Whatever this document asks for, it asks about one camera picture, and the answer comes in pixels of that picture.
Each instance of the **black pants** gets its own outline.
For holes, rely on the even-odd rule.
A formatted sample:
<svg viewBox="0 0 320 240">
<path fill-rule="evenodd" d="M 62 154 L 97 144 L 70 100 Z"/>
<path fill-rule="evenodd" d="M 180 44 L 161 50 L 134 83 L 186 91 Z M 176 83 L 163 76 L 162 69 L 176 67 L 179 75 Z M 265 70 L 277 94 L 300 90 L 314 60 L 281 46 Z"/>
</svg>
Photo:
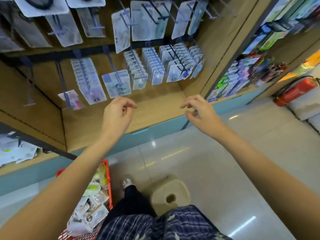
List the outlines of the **black pants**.
<svg viewBox="0 0 320 240">
<path fill-rule="evenodd" d="M 106 216 L 100 232 L 110 221 L 116 217 L 140 214 L 157 217 L 157 214 L 152 208 L 149 200 L 146 199 L 134 185 L 130 185 L 124 190 L 124 197 L 114 206 L 112 210 L 110 210 L 109 214 Z"/>
</svg>

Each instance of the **wooden shelf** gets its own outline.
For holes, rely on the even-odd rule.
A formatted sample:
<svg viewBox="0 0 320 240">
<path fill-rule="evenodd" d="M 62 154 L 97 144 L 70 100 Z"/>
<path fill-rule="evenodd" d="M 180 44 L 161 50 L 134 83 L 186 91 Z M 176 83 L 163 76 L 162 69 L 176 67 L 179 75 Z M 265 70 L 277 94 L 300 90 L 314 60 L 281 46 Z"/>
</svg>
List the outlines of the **wooden shelf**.
<svg viewBox="0 0 320 240">
<path fill-rule="evenodd" d="M 261 86 L 258 87 L 258 88 L 256 88 L 256 87 L 254 86 L 254 84 L 251 84 L 251 85 L 249 85 L 248 87 L 242 88 L 242 89 L 241 89 L 237 94 L 235 94 L 234 96 L 223 97 L 223 98 L 221 98 L 221 99 L 218 99 L 217 101 L 211 102 L 210 104 L 211 104 L 211 105 L 214 105 L 214 104 L 218 104 L 218 103 L 220 103 L 220 102 L 227 101 L 227 100 L 229 100 L 229 99 L 234 99 L 234 98 L 236 98 L 236 97 L 239 97 L 239 96 L 244 95 L 244 94 L 249 93 L 249 92 L 256 91 L 256 90 L 258 90 L 258 89 L 267 88 L 267 87 L 269 87 L 271 84 L 272 84 L 271 82 L 270 82 L 270 83 L 265 83 L 265 84 L 261 85 Z"/>
<path fill-rule="evenodd" d="M 38 164 L 38 163 L 42 163 L 44 161 L 50 160 L 54 157 L 58 157 L 59 155 L 57 153 L 51 152 L 51 153 L 43 153 L 40 152 L 38 153 L 38 155 L 30 160 L 21 162 L 21 163 L 8 163 L 6 165 L 3 165 L 2 167 L 0 167 L 0 176 L 6 175 L 8 173 L 12 173 L 14 171 L 23 169 L 23 168 L 27 168 L 30 167 L 32 165 Z"/>
<path fill-rule="evenodd" d="M 180 109 L 180 105 L 186 96 L 177 82 L 167 83 L 164 80 L 156 86 L 147 82 L 143 90 L 133 90 L 126 97 L 135 101 L 138 106 L 126 134 L 185 114 L 186 109 Z M 81 110 L 62 111 L 69 152 L 87 147 L 98 138 L 104 109 L 111 101 L 108 99 Z"/>
</svg>

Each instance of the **red shopping basket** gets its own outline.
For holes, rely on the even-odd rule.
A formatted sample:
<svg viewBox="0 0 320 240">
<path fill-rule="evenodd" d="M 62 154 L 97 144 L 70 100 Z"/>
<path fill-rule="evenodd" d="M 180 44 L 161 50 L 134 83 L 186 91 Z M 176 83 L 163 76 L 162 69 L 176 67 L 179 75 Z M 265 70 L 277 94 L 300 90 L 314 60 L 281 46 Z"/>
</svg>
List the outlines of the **red shopping basket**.
<svg viewBox="0 0 320 240">
<path fill-rule="evenodd" d="M 109 162 L 106 159 L 102 160 L 102 163 L 106 165 L 106 178 L 108 179 L 108 193 L 109 193 L 109 209 L 111 210 L 113 208 L 112 206 L 112 197 L 111 197 L 111 183 L 110 183 L 110 171 L 109 171 Z M 56 172 L 56 177 L 58 177 L 65 168 L 62 168 Z M 96 239 L 96 236 L 100 230 L 100 227 L 102 225 L 102 222 L 98 224 L 98 226 L 93 230 L 90 234 L 85 234 L 77 237 L 70 236 L 70 232 L 67 230 L 64 230 L 60 236 L 58 237 L 58 240 L 94 240 Z"/>
</svg>

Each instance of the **forearm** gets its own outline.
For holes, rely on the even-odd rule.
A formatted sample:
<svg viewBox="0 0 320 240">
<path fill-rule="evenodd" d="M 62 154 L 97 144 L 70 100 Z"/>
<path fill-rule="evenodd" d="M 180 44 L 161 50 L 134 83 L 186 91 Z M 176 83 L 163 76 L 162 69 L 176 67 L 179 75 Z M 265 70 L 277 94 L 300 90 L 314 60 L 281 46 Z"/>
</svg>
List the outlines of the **forearm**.
<svg viewBox="0 0 320 240">
<path fill-rule="evenodd" d="M 248 176 L 266 202 L 298 239 L 319 239 L 320 199 L 302 182 L 270 161 L 234 131 L 217 139 Z"/>
<path fill-rule="evenodd" d="M 54 182 L 0 229 L 0 236 L 8 240 L 57 240 L 100 162 L 114 144 L 114 139 L 103 136 L 87 147 Z"/>
</svg>

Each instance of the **foot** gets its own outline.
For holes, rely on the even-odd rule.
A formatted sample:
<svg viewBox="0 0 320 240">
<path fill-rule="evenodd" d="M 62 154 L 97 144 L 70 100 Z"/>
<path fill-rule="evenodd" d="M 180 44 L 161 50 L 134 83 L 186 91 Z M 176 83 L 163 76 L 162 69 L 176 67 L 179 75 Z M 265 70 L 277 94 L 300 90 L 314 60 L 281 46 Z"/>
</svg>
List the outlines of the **foot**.
<svg viewBox="0 0 320 240">
<path fill-rule="evenodd" d="M 128 186 L 134 185 L 132 177 L 128 174 L 124 175 L 121 180 L 122 190 L 124 191 Z"/>
</svg>

